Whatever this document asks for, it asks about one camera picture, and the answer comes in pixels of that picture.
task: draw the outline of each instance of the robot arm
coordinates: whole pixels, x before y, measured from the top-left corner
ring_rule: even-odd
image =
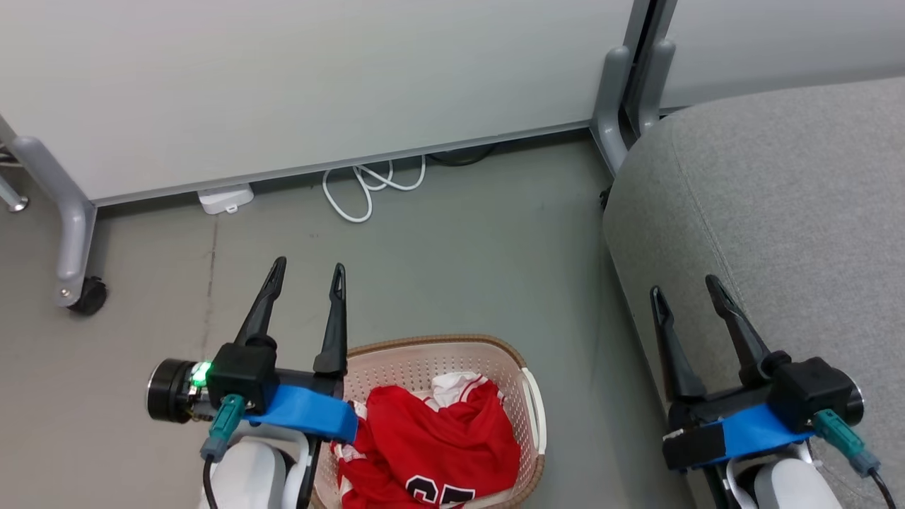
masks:
[[[709,394],[685,357],[675,319],[658,287],[651,306],[661,353],[671,433],[662,452],[671,470],[701,469],[718,507],[839,507],[814,467],[806,441],[817,435],[839,448],[862,476],[879,478],[880,462],[851,426],[861,422],[862,394],[842,371],[814,357],[792,362],[770,351],[722,283],[708,275],[714,310],[726,322],[741,368],[741,387]]]
[[[217,500],[222,507],[259,507],[265,499],[270,501],[266,507],[307,507],[321,443],[355,439],[357,417],[342,400],[348,348],[345,267],[337,264],[333,274],[327,329],[311,372],[276,368],[277,343],[267,334],[285,272],[286,258],[277,258],[235,341],[221,346],[213,361],[167,359],[148,382],[151,418],[211,423],[201,449],[211,507]],[[278,449],[263,443],[233,447],[241,437],[293,442],[300,463],[290,465]],[[237,477],[243,481],[236,482]],[[236,486],[244,486],[243,491],[236,493]],[[278,503],[272,492],[280,486]]]

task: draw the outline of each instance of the gray sofa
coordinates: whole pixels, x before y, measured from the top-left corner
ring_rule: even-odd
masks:
[[[821,356],[866,400],[856,431],[905,504],[905,79],[702,104],[632,147],[604,235],[663,406],[649,294],[660,285],[710,391],[738,361],[704,285],[716,274],[772,350]],[[870,479],[814,440],[844,507],[885,507]],[[712,505],[700,473],[698,506]]]

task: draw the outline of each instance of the white wall panel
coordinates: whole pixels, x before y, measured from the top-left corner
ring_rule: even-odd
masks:
[[[3,0],[0,114],[91,199],[590,118],[632,0]]]
[[[677,0],[661,107],[905,74],[902,0]]]

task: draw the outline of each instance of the black number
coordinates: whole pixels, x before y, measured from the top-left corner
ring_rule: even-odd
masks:
[[[405,483],[405,490],[415,500],[424,500],[428,504],[437,503],[437,484],[432,479],[416,475]]]
[[[474,500],[474,490],[443,485],[443,496],[440,497],[440,504],[469,502],[471,500]]]
[[[415,500],[437,503],[437,484],[433,479],[422,475],[416,475],[405,483],[405,490]],[[474,500],[474,490],[457,488],[456,486],[443,485],[443,494],[440,496],[440,504],[461,504]]]

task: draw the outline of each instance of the teal connector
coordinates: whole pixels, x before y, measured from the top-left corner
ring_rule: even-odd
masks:
[[[239,427],[239,422],[245,415],[245,399],[237,394],[230,394],[224,398],[211,422],[208,429],[208,437],[205,444],[201,446],[201,458],[206,460],[208,457],[215,462],[219,462],[226,454],[226,448],[229,447],[229,439],[233,432]]]
[[[867,477],[871,470],[880,470],[880,460],[865,448],[864,441],[838,414],[832,410],[821,410],[812,419],[817,436],[843,453],[861,477]]]

